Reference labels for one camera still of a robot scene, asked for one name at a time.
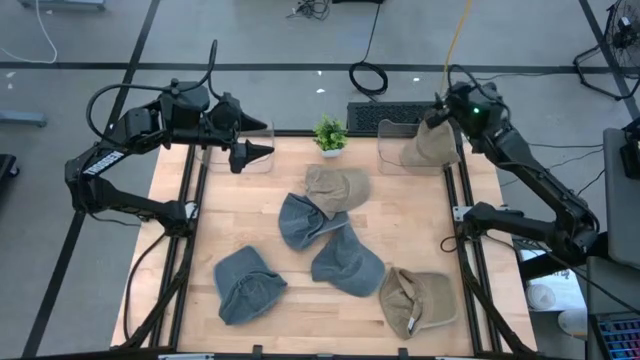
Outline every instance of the beige cap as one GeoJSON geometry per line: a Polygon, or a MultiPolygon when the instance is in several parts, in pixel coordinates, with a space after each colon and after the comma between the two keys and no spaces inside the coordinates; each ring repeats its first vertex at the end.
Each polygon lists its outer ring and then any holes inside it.
{"type": "Polygon", "coordinates": [[[307,197],[329,220],[337,212],[349,211],[369,198],[369,176],[361,169],[332,169],[311,165],[305,178],[307,197]]]}
{"type": "MultiPolygon", "coordinates": [[[[427,110],[424,118],[433,115],[434,109],[427,110]]],[[[400,163],[408,167],[416,167],[421,173],[439,174],[442,167],[460,161],[456,151],[453,128],[448,121],[433,129],[429,129],[426,121],[421,121],[418,133],[409,141],[400,154],[400,163]]]]}
{"type": "Polygon", "coordinates": [[[380,288],[380,305],[389,326],[402,339],[456,319],[456,298],[444,274],[412,273],[392,267],[380,288]]]}

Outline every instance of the gray floor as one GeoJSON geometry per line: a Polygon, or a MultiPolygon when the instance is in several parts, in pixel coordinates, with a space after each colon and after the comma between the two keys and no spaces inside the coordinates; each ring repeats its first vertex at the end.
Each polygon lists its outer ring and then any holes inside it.
{"type": "MultiPolygon", "coordinates": [[[[126,63],[150,2],[108,0],[104,13],[54,9],[52,14],[43,13],[43,20],[58,47],[59,61],[126,63]]],[[[601,26],[610,2],[590,0],[601,26]]],[[[214,37],[219,41],[220,64],[351,63],[362,58],[375,6],[334,5],[325,22],[286,20],[295,3],[162,0],[141,61],[204,63],[214,37]]],[[[463,7],[464,0],[387,0],[368,60],[441,64],[463,7]]],[[[468,65],[570,65],[578,52],[594,44],[577,0],[483,0],[474,4],[453,59],[468,65]]],[[[34,12],[24,10],[16,1],[0,2],[0,47],[23,57],[50,57],[34,12]]],[[[120,70],[10,69],[2,66],[4,61],[11,59],[0,52],[0,108],[45,112],[49,126],[0,125],[0,153],[17,155],[22,168],[0,207],[0,358],[22,353],[71,221],[63,166],[95,139],[84,120],[86,102],[95,90],[122,81],[124,75],[120,70]]],[[[599,55],[588,64],[606,63],[599,55]]],[[[139,70],[134,82],[164,85],[172,77],[197,79],[201,75],[197,71],[139,70]]],[[[366,74],[359,76],[365,83],[376,81],[366,74]]],[[[424,101],[439,89],[441,74],[390,72],[389,79],[389,90],[381,101],[424,101]]],[[[590,79],[617,90],[611,75],[590,75],[590,79]]],[[[530,142],[598,144],[603,129],[619,128],[631,120],[623,102],[580,86],[576,75],[504,77],[496,83],[513,111],[513,123],[530,142]]],[[[367,100],[342,71],[216,72],[214,84],[240,99],[247,113],[271,120],[280,129],[308,129],[322,113],[344,119],[349,102],[367,100]]],[[[125,108],[155,96],[131,92],[125,108]]],[[[94,109],[101,126],[114,98],[115,92],[107,94],[94,109]]],[[[588,152],[533,151],[545,165],[588,152]]],[[[129,158],[110,170],[107,178],[121,189],[144,195],[155,156],[129,158]]],[[[579,189],[602,168],[602,157],[596,154],[553,172],[570,188],[579,189]]],[[[499,178],[506,183],[514,177],[499,172],[499,178]]],[[[606,229],[603,185],[599,180],[584,197],[606,229]]],[[[505,202],[528,216],[552,218],[551,211],[520,182],[504,187],[503,195],[505,202]]],[[[135,228],[85,222],[40,355],[109,346],[136,234],[135,228]]],[[[560,333],[554,314],[532,317],[542,351],[584,357],[579,341],[568,337],[552,341],[560,333]]]]}

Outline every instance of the wooden tabletop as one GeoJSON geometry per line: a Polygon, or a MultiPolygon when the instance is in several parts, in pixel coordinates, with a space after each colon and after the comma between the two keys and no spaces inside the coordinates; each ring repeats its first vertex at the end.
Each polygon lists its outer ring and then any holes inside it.
{"type": "MultiPolygon", "coordinates": [[[[267,173],[249,170],[233,175],[212,169],[200,213],[179,351],[248,353],[253,345],[259,344],[264,353],[280,354],[393,355],[400,347],[407,348],[411,355],[472,354],[457,255],[443,253],[439,247],[440,240],[453,233],[444,176],[388,175],[378,163],[376,141],[350,139],[339,158],[325,160],[310,138],[276,138],[276,152],[269,163],[265,163],[271,166],[267,173]],[[307,166],[322,163],[359,167],[369,173],[372,185],[369,201],[349,212],[356,234],[382,259],[387,269],[398,266],[413,272],[447,274],[458,305],[458,317],[453,323],[422,330],[414,338],[403,341],[388,326],[377,294],[357,298],[326,282],[311,280],[311,262],[326,244],[329,234],[304,252],[296,252],[282,240],[277,219],[289,192],[304,193],[307,166]],[[218,317],[220,298],[213,282],[213,268],[222,258],[245,245],[254,246],[271,270],[280,273],[289,286],[274,308],[262,317],[242,326],[226,326],[218,317]]],[[[185,158],[186,147],[162,149],[150,198],[159,201],[177,198],[185,158]]],[[[470,151],[467,163],[475,201],[501,205],[493,165],[483,156],[471,155],[470,151]]],[[[265,170],[269,167],[265,164],[256,169],[265,170]]],[[[199,166],[195,168],[191,193],[199,166]]],[[[457,171],[454,174],[459,184],[457,171]]],[[[458,186],[459,201],[463,203],[461,189],[458,186]]],[[[133,261],[161,232],[157,223],[143,225],[133,261]]],[[[506,234],[492,235],[510,243],[506,234]]],[[[157,300],[167,243],[150,253],[138,269],[132,286],[130,331],[140,324],[157,300]]],[[[488,240],[483,246],[496,307],[522,341],[535,348],[513,251],[488,240]]],[[[165,324],[172,314],[170,305],[165,324]]],[[[479,317],[484,324],[483,311],[479,311],[479,317]]],[[[482,332],[484,348],[489,349],[484,327],[482,332]]],[[[165,344],[168,333],[169,326],[165,325],[162,334],[165,344]]],[[[112,342],[120,344],[123,340],[121,309],[112,342]]]]}

